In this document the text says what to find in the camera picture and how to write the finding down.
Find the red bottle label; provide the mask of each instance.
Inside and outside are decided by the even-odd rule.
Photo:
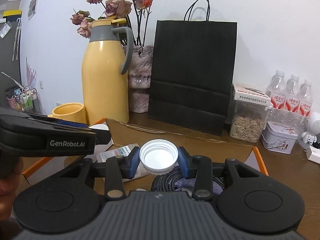
[[[282,109],[284,107],[285,103],[285,96],[281,96],[277,93],[271,93],[271,103],[273,105],[273,108]]]
[[[311,111],[312,104],[310,103],[301,103],[299,107],[299,114],[304,116],[309,116]]]
[[[296,113],[299,109],[299,103],[300,100],[294,97],[287,97],[287,100],[285,101],[285,109]]]

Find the white wall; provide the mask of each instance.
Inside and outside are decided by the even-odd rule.
[[[77,34],[69,18],[73,8],[90,10],[93,17],[102,5],[86,0],[39,0],[36,15],[28,21],[31,0],[22,0],[21,75],[25,82],[25,57],[37,70],[37,80],[47,113],[57,102],[82,102],[81,62],[88,39]],[[157,19],[183,19],[195,0],[154,0],[147,44],[153,44]],[[238,22],[234,81],[265,90],[276,69],[294,73],[300,81],[313,81],[314,109],[320,110],[320,0],[210,0],[210,20]],[[130,14],[134,25],[134,12]],[[194,19],[204,19],[197,9]]]

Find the yellow cup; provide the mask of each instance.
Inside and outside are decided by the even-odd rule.
[[[52,117],[70,122],[87,123],[84,105],[81,103],[68,103],[57,106],[52,110]]]

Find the wall picture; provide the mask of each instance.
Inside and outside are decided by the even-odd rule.
[[[29,21],[36,14],[37,4],[38,4],[38,0],[31,0],[31,2],[29,4],[29,11],[28,11],[28,20]]]
[[[32,69],[30,65],[28,64],[28,58],[26,58],[26,67],[27,67],[27,84],[28,87],[33,89],[36,88],[37,83],[37,71]]]

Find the purple cloth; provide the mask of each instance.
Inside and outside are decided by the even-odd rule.
[[[181,191],[182,188],[189,188],[192,190],[195,185],[195,181],[196,179],[182,178],[182,179],[179,179],[174,185],[180,189],[179,191]],[[223,189],[218,183],[214,181],[212,184],[212,192],[215,193],[216,195],[220,195],[223,192]]]

